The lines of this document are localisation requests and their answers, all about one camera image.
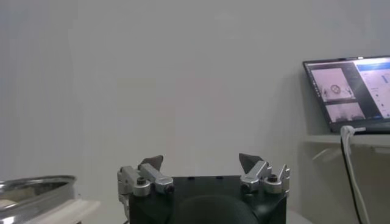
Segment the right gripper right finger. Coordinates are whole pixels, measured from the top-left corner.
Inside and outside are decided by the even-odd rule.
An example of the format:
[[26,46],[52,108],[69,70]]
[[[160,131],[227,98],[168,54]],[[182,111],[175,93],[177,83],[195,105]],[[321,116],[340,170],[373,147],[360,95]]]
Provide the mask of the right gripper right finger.
[[260,156],[240,153],[238,155],[244,175],[239,178],[244,194],[253,194],[263,189],[269,194],[289,194],[290,168],[284,164],[279,173]]

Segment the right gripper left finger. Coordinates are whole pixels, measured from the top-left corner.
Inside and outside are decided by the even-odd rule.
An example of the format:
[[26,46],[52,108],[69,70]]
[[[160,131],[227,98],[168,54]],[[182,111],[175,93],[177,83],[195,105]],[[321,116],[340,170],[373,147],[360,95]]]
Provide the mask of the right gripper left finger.
[[160,172],[164,156],[145,158],[136,167],[122,166],[117,172],[118,194],[147,197],[154,187],[159,194],[174,191],[173,177]]

